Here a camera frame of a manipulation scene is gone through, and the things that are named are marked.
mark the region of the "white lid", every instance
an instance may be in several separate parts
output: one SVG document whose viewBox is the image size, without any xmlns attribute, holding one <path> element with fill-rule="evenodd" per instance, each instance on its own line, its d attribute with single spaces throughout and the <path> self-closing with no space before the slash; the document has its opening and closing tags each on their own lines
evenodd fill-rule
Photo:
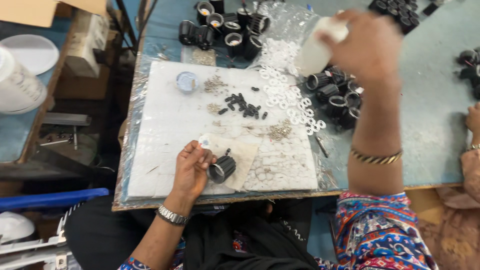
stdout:
<svg viewBox="0 0 480 270">
<path fill-rule="evenodd" d="M 32 74 L 51 69 L 59 59 L 59 50 L 53 42 L 37 35 L 17 35 L 0 43 Z"/>
</svg>

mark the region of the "white bucket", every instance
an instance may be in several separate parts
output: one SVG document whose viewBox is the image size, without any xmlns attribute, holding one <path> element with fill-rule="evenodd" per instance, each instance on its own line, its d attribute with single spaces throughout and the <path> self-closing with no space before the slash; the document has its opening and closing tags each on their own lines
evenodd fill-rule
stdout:
<svg viewBox="0 0 480 270">
<path fill-rule="evenodd" d="M 46 98 L 45 85 L 0 45 L 0 113 L 25 113 Z"/>
</svg>

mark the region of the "blue table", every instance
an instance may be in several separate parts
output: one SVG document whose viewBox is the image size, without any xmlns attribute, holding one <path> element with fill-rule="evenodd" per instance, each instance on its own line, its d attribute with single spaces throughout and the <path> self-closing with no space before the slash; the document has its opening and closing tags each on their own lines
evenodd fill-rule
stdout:
<svg viewBox="0 0 480 270">
<path fill-rule="evenodd" d="M 0 40 L 22 34 L 40 35 L 50 39 L 60 51 L 59 61 L 50 70 L 38 75 L 38 78 L 47 86 L 48 96 L 55 90 L 58 77 L 63 67 L 65 56 L 72 35 L 69 30 L 72 26 L 70 18 L 55 17 L 51 28 L 20 25 L 0 21 Z M 32 147 L 43 116 L 47 110 L 46 102 L 39 108 L 24 114 L 0 114 L 0 164 L 23 163 L 29 158 Z"/>
<path fill-rule="evenodd" d="M 141 57 L 137 58 L 136 75 L 132 89 L 126 138 L 122 149 L 117 191 L 113 209 L 154 207 L 161 199 L 127 197 L 126 186 L 140 129 L 145 82 L 150 64 L 159 58 L 180 61 L 181 44 L 178 25 L 182 20 L 194 22 L 197 1 L 160 0 L 152 13 L 144 37 L 141 39 Z M 226 1 L 225 10 L 234 12 L 239 2 Z M 338 10 L 366 9 L 371 0 L 296 0 L 288 1 L 313 10 L 322 16 L 331 16 Z M 420 12 L 430 1 L 419 0 Z M 402 139 L 404 155 L 404 183 L 407 188 L 425 188 L 458 185 L 462 181 L 459 156 L 466 145 L 467 130 L 464 113 L 474 104 L 469 83 L 460 82 L 454 71 L 460 70 L 455 57 L 465 49 L 480 46 L 476 26 L 480 23 L 480 5 L 473 0 L 453 1 L 442 6 L 405 38 L 401 55 L 401 76 L 404 80 L 402 100 Z M 227 61 L 217 58 L 218 66 Z M 210 196 L 200 203 L 224 203 L 249 199 L 325 196 L 338 194 L 348 187 L 347 160 L 352 132 L 338 132 L 327 121 L 321 110 L 317 119 L 324 119 L 328 127 L 320 132 L 330 158 L 321 156 L 324 180 L 331 182 L 325 189 L 315 192 L 250 192 L 236 193 L 231 198 Z M 312 149 L 319 152 L 317 142 L 311 138 Z"/>
</svg>

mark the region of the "small round container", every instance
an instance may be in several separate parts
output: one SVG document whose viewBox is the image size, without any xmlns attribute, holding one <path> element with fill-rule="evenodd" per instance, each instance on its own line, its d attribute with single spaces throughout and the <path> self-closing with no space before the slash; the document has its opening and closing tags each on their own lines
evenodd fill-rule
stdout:
<svg viewBox="0 0 480 270">
<path fill-rule="evenodd" d="M 0 113 L 25 113 L 46 98 L 45 85 L 0 45 Z"/>
<path fill-rule="evenodd" d="M 183 94 L 191 94 L 198 88 L 198 78 L 192 72 L 184 71 L 177 75 L 177 88 Z"/>
</svg>

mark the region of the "gold bangle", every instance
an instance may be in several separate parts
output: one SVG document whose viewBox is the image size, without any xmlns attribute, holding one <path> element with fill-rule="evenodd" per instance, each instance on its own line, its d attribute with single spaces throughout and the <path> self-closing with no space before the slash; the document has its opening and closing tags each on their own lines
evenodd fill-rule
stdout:
<svg viewBox="0 0 480 270">
<path fill-rule="evenodd" d="M 399 160 L 402 155 L 403 155 L 403 150 L 400 150 L 400 152 L 392 155 L 392 156 L 388 156 L 388 157 L 369 157 L 369 156 L 365 156 L 365 155 L 362 155 L 360 154 L 359 152 L 357 152 L 355 149 L 351 149 L 350 150 L 350 153 L 352 154 L 352 156 L 358 160 L 360 160 L 361 162 L 364 162 L 364 163 L 368 163 L 368 164 L 391 164 L 397 160 Z"/>
</svg>

